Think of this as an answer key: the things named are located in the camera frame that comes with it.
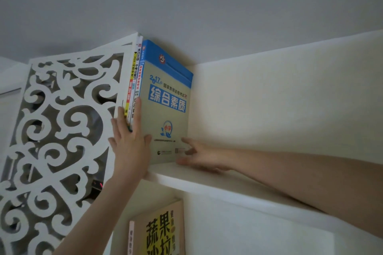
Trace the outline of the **person's right hand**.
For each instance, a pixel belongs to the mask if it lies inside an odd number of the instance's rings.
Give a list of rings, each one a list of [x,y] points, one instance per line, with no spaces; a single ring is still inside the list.
[[[210,172],[231,171],[232,169],[223,160],[224,151],[217,147],[208,146],[201,142],[200,148],[188,149],[176,159],[180,166],[193,167]]]

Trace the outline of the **person's left hand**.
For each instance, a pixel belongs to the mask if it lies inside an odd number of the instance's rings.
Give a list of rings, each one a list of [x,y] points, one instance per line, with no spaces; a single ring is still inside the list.
[[[146,175],[150,159],[145,159],[144,133],[141,123],[141,98],[136,100],[136,111],[131,132],[119,132],[117,118],[112,118],[113,138],[117,142],[113,181],[140,181]]]

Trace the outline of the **yellow-spined book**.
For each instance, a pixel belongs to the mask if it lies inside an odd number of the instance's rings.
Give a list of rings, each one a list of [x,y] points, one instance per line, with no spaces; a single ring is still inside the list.
[[[134,46],[132,46],[132,55],[129,60],[128,64],[128,73],[126,76],[126,82],[127,82],[127,90],[126,90],[126,97],[123,102],[124,106],[124,117],[127,125],[130,124],[129,119],[129,107],[130,107],[130,99],[131,99],[131,92],[132,92],[132,84],[134,80],[134,68],[136,64],[136,58],[137,58],[137,52],[138,52],[138,42],[135,43]]]

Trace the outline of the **blue and grey book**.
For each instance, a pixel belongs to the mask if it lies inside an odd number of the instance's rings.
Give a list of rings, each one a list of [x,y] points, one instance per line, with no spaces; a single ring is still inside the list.
[[[175,162],[187,149],[181,138],[189,125],[193,73],[151,40],[144,40],[136,96],[141,99],[141,129],[152,136],[151,164]]]

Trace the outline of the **white-spined book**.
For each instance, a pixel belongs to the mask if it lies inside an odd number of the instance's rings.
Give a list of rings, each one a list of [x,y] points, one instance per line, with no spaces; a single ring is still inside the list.
[[[134,87],[134,96],[133,96],[133,104],[132,104],[132,113],[131,113],[131,125],[133,125],[134,117],[135,117],[135,111],[136,111],[136,99],[138,98],[138,88],[139,88],[139,81],[141,79],[141,74],[139,73],[139,67],[140,67],[140,62],[142,58],[142,45],[143,43],[143,36],[139,37],[139,44],[138,44],[138,54],[137,54],[137,62],[136,62],[136,78],[135,78],[135,87]]]

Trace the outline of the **person's right forearm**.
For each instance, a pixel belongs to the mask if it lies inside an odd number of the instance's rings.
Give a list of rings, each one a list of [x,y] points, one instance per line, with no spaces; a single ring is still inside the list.
[[[290,152],[231,151],[228,168],[383,238],[383,165]]]

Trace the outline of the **person's left forearm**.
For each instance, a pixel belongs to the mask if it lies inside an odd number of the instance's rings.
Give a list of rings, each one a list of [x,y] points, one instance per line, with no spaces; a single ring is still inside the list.
[[[146,173],[114,174],[52,255],[103,255],[125,206]]]

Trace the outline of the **dark device with red light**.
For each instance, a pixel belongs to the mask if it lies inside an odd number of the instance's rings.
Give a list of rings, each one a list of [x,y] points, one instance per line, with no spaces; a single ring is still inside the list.
[[[92,181],[92,189],[90,192],[90,198],[95,200],[103,190],[103,182],[99,180]]]

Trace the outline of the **white carved lattice panel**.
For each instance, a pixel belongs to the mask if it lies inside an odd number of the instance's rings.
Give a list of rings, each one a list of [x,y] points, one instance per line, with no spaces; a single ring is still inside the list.
[[[29,61],[0,156],[0,255],[51,255],[94,201],[92,181],[111,177],[111,119],[140,36]]]

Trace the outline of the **white bookshelf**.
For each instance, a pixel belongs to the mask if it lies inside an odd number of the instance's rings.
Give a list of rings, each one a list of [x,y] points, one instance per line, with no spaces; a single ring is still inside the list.
[[[188,136],[383,164],[383,30],[190,66]],[[383,255],[383,240],[234,172],[153,166],[113,232],[184,200],[187,255]]]

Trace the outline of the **yellow book with black lettering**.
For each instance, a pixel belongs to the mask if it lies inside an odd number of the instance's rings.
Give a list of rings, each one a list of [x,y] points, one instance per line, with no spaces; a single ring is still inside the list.
[[[182,199],[131,220],[135,221],[134,255],[186,255]]]

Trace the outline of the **pink-spined book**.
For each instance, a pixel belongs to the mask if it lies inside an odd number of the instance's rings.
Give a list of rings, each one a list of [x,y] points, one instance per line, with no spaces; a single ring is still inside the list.
[[[135,221],[130,220],[128,243],[127,243],[127,255],[134,255],[134,231],[135,231]]]

